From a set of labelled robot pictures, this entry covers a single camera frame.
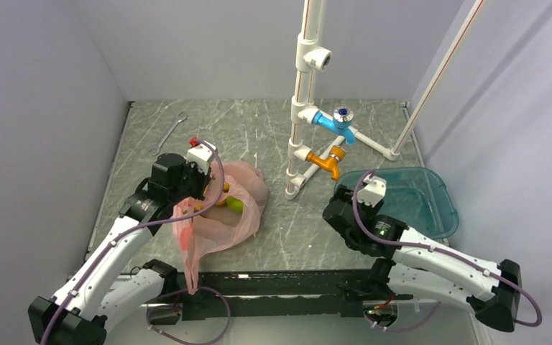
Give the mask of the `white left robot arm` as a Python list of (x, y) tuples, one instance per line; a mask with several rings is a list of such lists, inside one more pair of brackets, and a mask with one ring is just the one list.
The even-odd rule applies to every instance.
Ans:
[(178, 291), (176, 269), (152, 260), (131, 281), (113, 288), (130, 259), (174, 216), (175, 204), (202, 200), (211, 180), (211, 163), (220, 157), (206, 146), (185, 156), (162, 154), (151, 174), (122, 205), (104, 240), (83, 266), (50, 298), (36, 297), (28, 307), (38, 344), (104, 344), (112, 329), (145, 301), (172, 300)]

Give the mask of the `pink plastic bag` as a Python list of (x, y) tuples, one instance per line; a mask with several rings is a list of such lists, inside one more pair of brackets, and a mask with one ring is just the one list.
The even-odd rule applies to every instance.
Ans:
[[(201, 259), (242, 243), (259, 230), (261, 216), (267, 204), (268, 187), (262, 171), (244, 161), (224, 162), (222, 177), (217, 162), (211, 164), (212, 181), (206, 194), (221, 196), (224, 183), (230, 184), (229, 196), (244, 203), (242, 214), (227, 206), (213, 206), (199, 216), (172, 223), (172, 237), (183, 260), (183, 272), (188, 292), (198, 291)], [(186, 198), (173, 207), (174, 219), (195, 212), (194, 198)]]

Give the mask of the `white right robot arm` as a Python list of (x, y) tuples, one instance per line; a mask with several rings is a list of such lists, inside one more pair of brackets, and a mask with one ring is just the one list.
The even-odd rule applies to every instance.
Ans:
[(511, 285), (521, 283), (517, 262), (490, 262), (458, 252), (379, 210), (361, 205), (355, 211), (350, 198), (333, 197), (322, 213), (348, 248), (376, 259), (376, 273), (367, 279), (371, 295), (432, 298), (472, 312), (485, 326), (514, 331), (520, 292)]

